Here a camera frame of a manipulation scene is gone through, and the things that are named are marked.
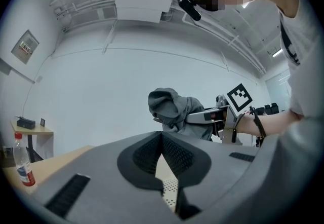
air conditioner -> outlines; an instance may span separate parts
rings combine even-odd
[[[118,20],[159,23],[162,12],[170,10],[172,0],[115,0]]]

bottle cap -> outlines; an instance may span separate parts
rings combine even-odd
[[[15,139],[22,139],[21,133],[15,133]]]

ceiling pipe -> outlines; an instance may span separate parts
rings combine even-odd
[[[115,32],[115,28],[117,26],[117,23],[118,23],[118,20],[116,18],[116,20],[114,21],[114,23],[112,24],[112,27],[111,27],[111,30],[107,36],[107,39],[104,43],[104,46],[103,46],[103,49],[102,49],[102,54],[106,53],[106,50],[107,50],[107,47],[109,46],[110,42],[111,42],[111,39],[110,37],[113,35],[113,33]]]
[[[76,8],[75,4],[74,4],[74,3],[72,3],[72,5],[73,5],[73,7],[74,7],[75,11],[76,11],[76,12],[78,12],[78,10],[77,10],[77,8]]]
[[[81,4],[77,4],[75,6],[76,6],[77,9],[82,9],[87,4],[96,5],[97,3],[101,2],[101,1],[107,1],[108,2],[108,1],[115,1],[115,0],[89,0],[89,1],[85,1],[85,2],[83,2]],[[70,10],[74,10],[75,8],[74,8],[74,6],[70,6],[69,8],[64,8],[64,9],[70,11]],[[62,11],[62,12],[60,12],[60,13],[58,13],[58,15],[62,15],[63,13],[65,13],[65,10]]]
[[[78,25],[69,27],[66,32],[69,32],[69,31],[71,31],[73,29],[76,29],[76,28],[79,28],[79,27],[91,25],[91,24],[94,24],[94,23],[100,23],[100,22],[110,21],[110,20],[116,20],[116,18],[99,19],[99,20],[88,21],[88,22],[85,22],[85,23],[81,23],[81,24],[78,24]]]
[[[228,46],[230,46],[235,40],[237,40],[237,38],[239,37],[239,35],[237,35],[235,38],[233,38],[232,40],[231,40],[231,42],[230,43],[228,43]]]
[[[270,40],[268,43],[266,43],[263,48],[261,48],[258,52],[257,55],[260,54],[266,47],[268,47],[273,41],[275,41],[278,37],[280,37],[281,34],[277,35],[275,38],[273,38],[272,40]]]
[[[57,2],[58,0],[53,0],[51,1],[51,3],[49,4],[49,6],[52,6],[55,2]]]
[[[210,25],[213,25],[217,28],[219,28],[221,31],[223,31],[224,33],[228,34],[230,37],[234,38],[236,37],[233,33],[231,33],[229,30],[227,30],[226,28],[224,28],[223,26],[219,25],[218,23],[215,23],[214,21],[205,18],[205,17],[201,17],[201,20],[204,22],[207,22]],[[252,52],[252,50],[250,50],[240,39],[236,39],[236,42],[238,42],[246,51],[247,53],[257,62],[257,64],[264,69],[263,65],[261,64],[261,62],[259,61],[259,59],[257,58],[257,56]]]
[[[89,5],[84,5],[86,2],[78,5],[77,9],[78,11],[80,12],[80,10],[85,10],[87,8],[91,8],[93,6],[97,6],[99,4],[108,4],[108,3],[112,3],[114,0],[104,0],[104,1],[99,1],[99,2],[93,2],[93,0],[91,1],[87,1],[88,3],[90,3]],[[173,9],[176,9],[176,10],[179,10],[179,11],[182,11],[184,12],[180,7],[178,6],[172,6],[171,8]],[[230,37],[232,38],[235,38],[237,36],[234,36],[234,34],[232,34],[230,31],[228,31],[227,29],[225,29],[224,27],[222,27],[221,25],[215,23],[213,20],[210,20],[208,18],[205,18],[205,17],[202,17],[201,18],[202,21],[212,25],[212,26],[215,26],[216,28],[222,30],[223,32],[225,32],[227,35],[229,35]],[[263,67],[263,65],[261,64],[261,62],[258,60],[258,58],[253,54],[253,52],[248,49],[244,43],[242,43],[239,39],[235,39],[234,41],[231,41],[230,39],[226,38],[224,35],[222,34],[219,34],[218,32],[212,30],[211,28],[207,28],[206,26],[204,25],[196,25],[196,24],[193,24],[193,23],[190,23],[190,22],[187,22],[185,21],[185,16],[183,17],[183,22],[184,23],[187,23],[187,24],[190,24],[190,25],[194,25],[194,26],[197,26],[199,27],[200,29],[203,29],[213,35],[215,35],[216,37],[218,37],[219,39],[221,39],[222,41],[224,41],[226,44],[230,44],[230,46],[232,48],[234,48],[236,51],[240,52],[241,55],[243,55],[249,62],[251,62],[254,67],[257,68],[258,71],[260,71],[261,73],[264,73],[265,72],[265,69]],[[234,42],[237,42],[238,44],[240,44],[243,49],[245,49],[247,51],[247,54],[245,53],[244,50],[242,50],[236,43]]]
[[[84,14],[89,11],[95,11],[95,10],[105,9],[105,8],[115,8],[115,5],[114,5],[114,3],[110,3],[110,4],[106,4],[106,5],[102,5],[102,6],[89,7],[86,9],[78,10],[78,12],[73,11],[74,13],[70,13],[70,15],[71,15],[71,17],[74,17],[76,15]]]
[[[254,30],[254,28],[249,24],[249,22],[247,22],[246,21],[246,19],[236,10],[236,9],[231,9],[231,10],[233,10],[233,12],[235,13],[235,14],[237,14],[241,19],[242,19],[242,21],[244,21],[245,23],[246,23],[246,25],[250,28],[250,30],[252,30],[253,31],[253,33],[255,34],[255,36],[257,36],[257,33],[256,33],[256,31]]]
[[[180,7],[175,6],[175,7],[172,7],[172,8],[175,9],[175,10],[179,10],[179,11],[184,12]],[[205,26],[202,27],[202,26],[199,26],[197,24],[190,23],[190,22],[186,21],[185,20],[186,19],[186,16],[187,16],[187,13],[184,12],[184,15],[182,17],[182,22],[183,23],[189,24],[191,26],[196,26],[196,27],[200,28],[201,30],[208,32],[209,34],[212,34],[213,36],[216,36],[217,38],[219,38],[220,40],[224,41],[227,44],[230,42],[229,39],[227,39],[223,35],[219,34],[218,32],[215,32],[214,30],[212,30],[210,28],[205,28]],[[249,56],[247,56],[246,53],[242,49],[240,49],[238,46],[232,46],[232,48],[235,51],[237,51],[242,57],[244,57],[247,61],[249,61],[249,63],[252,66],[254,66],[261,74],[264,74],[264,69],[263,68],[260,68],[255,62],[251,61],[251,58]]]
[[[227,71],[229,71],[226,57],[224,56],[223,52],[220,51],[220,53],[222,54],[222,57],[223,57],[225,65],[226,65]]]

ceiling light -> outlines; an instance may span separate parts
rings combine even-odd
[[[280,50],[278,50],[277,52],[275,52],[272,56],[276,57],[277,55],[279,55],[282,52],[282,48]]]
[[[247,5],[249,5],[250,2],[247,2],[247,3],[243,3],[241,4],[241,6],[245,9],[247,7]]]
[[[287,75],[287,76],[285,76],[284,78],[281,78],[281,79],[279,80],[279,82],[280,82],[281,80],[283,80],[283,79],[285,79],[285,78],[289,77],[289,76],[290,76],[290,74],[289,74],[289,75]]]

black wrist strap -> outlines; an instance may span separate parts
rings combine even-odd
[[[260,121],[260,119],[258,117],[258,114],[255,111],[255,108],[253,108],[252,106],[250,107],[250,113],[252,115],[254,115],[254,120],[253,121],[254,121],[255,125],[257,125],[257,127],[259,129],[261,137],[265,138],[267,136],[266,133],[265,133],[265,130],[264,130],[264,128],[262,126],[262,123],[261,123],[261,121]]]

